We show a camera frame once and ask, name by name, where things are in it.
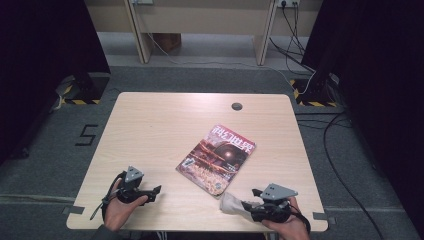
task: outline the person's left hand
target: person's left hand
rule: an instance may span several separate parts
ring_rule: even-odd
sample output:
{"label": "person's left hand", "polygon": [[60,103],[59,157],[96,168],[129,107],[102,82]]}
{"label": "person's left hand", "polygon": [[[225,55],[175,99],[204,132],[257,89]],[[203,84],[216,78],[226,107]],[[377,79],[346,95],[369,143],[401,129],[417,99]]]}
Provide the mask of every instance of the person's left hand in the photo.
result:
{"label": "person's left hand", "polygon": [[[113,185],[112,192],[115,192],[119,186],[119,183],[122,181],[121,178],[116,180]],[[113,199],[110,200],[109,206],[106,209],[105,216],[105,227],[111,231],[118,231],[125,224],[125,222],[130,217],[131,213],[141,204],[145,203],[148,199],[147,196],[141,196],[137,198],[132,203],[123,203],[119,201],[115,196],[111,196]]]}

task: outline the warning tape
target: warning tape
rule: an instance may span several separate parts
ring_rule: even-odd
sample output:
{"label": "warning tape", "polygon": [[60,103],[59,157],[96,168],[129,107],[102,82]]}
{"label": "warning tape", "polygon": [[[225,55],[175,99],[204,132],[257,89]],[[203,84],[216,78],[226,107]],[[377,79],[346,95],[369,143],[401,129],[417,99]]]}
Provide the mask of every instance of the warning tape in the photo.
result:
{"label": "warning tape", "polygon": [[294,98],[296,103],[301,106],[313,106],[313,107],[336,107],[335,102],[326,101],[305,101],[302,99],[303,94],[299,94],[299,90],[296,88],[296,80],[290,80],[290,84],[293,87]]}

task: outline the magazine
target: magazine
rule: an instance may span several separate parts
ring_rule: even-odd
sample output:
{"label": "magazine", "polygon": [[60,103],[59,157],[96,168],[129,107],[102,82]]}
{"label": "magazine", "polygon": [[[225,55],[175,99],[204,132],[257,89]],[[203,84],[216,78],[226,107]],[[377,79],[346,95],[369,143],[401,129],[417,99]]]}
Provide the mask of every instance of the magazine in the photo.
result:
{"label": "magazine", "polygon": [[219,197],[255,148],[254,142],[218,124],[176,170],[212,196]]}

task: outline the person's right hand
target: person's right hand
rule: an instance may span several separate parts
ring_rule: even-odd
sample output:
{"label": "person's right hand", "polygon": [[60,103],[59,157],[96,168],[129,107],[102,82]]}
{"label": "person's right hand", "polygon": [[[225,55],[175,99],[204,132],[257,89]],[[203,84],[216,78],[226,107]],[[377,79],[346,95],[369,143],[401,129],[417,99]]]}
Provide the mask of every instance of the person's right hand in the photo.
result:
{"label": "person's right hand", "polygon": [[[115,192],[122,181],[121,178],[116,180],[112,192]],[[111,231],[117,232],[128,220],[131,213],[141,204],[145,203],[148,199],[147,196],[141,196],[132,203],[123,203],[119,201],[115,195],[111,196],[112,199],[109,202],[109,206],[106,209],[105,216],[105,227]]]}
{"label": "person's right hand", "polygon": [[[292,212],[298,212],[299,209],[295,197],[289,198]],[[306,230],[305,224],[294,215],[290,215],[284,223],[275,223],[269,220],[263,220],[262,224],[280,235],[280,240],[309,240],[308,231]]]}

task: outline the wooden table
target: wooden table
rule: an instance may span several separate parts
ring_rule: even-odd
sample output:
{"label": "wooden table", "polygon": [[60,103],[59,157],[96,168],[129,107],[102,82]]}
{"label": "wooden table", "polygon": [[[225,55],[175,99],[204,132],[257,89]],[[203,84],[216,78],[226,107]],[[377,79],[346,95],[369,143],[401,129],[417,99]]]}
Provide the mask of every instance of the wooden table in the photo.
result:
{"label": "wooden table", "polygon": [[[241,103],[240,111],[232,109]],[[270,232],[260,223],[223,214],[215,199],[175,170],[212,129],[222,124],[256,142],[227,192],[241,200],[260,201],[251,189],[269,183],[294,189],[312,231],[327,221],[314,220],[322,203],[290,100],[285,95],[219,93],[122,93],[112,111],[74,206],[71,229],[96,229],[101,212],[90,221],[117,174],[132,165],[145,176],[141,189],[162,185],[156,202],[139,207],[123,229],[149,231]]]}

